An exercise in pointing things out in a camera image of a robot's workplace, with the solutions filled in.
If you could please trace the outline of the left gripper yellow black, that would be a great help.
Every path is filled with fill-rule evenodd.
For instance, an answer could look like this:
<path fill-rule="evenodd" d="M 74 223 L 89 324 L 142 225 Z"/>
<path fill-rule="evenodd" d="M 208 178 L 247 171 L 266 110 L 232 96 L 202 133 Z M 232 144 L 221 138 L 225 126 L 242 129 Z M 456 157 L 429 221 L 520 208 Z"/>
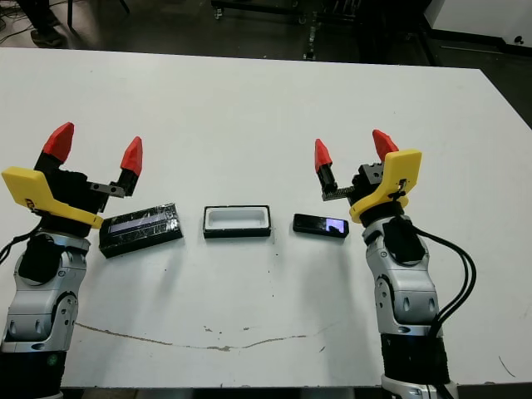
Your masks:
<path fill-rule="evenodd" d="M 121 174 L 112 185 L 93 183 L 80 172 L 56 170 L 70 154 L 74 124 L 56 128 L 42 147 L 34 170 L 11 166 L 2 172 L 16 204 L 42 218 L 42 228 L 85 238 L 99 229 L 99 215 L 113 196 L 132 196 L 142 171 L 142 139 L 136 136 L 126 148 Z M 40 170 L 54 170 L 48 174 Z"/>

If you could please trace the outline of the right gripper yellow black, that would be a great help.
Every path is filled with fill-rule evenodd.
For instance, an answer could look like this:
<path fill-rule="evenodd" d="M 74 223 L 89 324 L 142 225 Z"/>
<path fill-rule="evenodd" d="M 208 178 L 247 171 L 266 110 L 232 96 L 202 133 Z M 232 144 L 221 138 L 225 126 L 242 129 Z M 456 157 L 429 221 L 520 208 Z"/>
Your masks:
<path fill-rule="evenodd" d="M 314 164 L 324 201 L 347 199 L 353 222 L 365 226 L 370 214 L 388 208 L 399 213 L 408 204 L 407 194 L 415 187 L 421 168 L 419 150 L 399 150 L 392 138 L 374 129 L 372 138 L 380 163 L 363 164 L 348 187 L 340 188 L 333 176 L 328 148 L 315 140 Z"/>

